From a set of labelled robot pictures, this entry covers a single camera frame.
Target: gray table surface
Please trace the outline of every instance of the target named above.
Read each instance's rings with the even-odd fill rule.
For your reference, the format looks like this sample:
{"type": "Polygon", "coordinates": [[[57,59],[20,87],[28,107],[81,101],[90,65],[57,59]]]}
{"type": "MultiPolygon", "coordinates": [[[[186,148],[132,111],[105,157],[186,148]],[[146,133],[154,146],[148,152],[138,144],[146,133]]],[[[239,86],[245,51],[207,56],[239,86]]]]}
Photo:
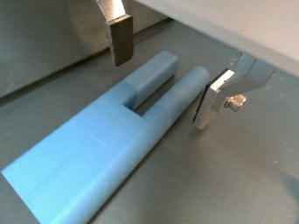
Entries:
{"type": "MultiPolygon", "coordinates": [[[[239,57],[177,22],[142,31],[121,67],[105,52],[0,101],[0,169],[161,50],[178,56],[174,79],[195,65],[216,76],[239,57]]],[[[295,77],[276,72],[247,93],[241,111],[223,111],[201,131],[192,125],[197,98],[89,223],[297,224],[297,86],[295,77]]],[[[0,223],[36,222],[1,177],[0,223]]]]}

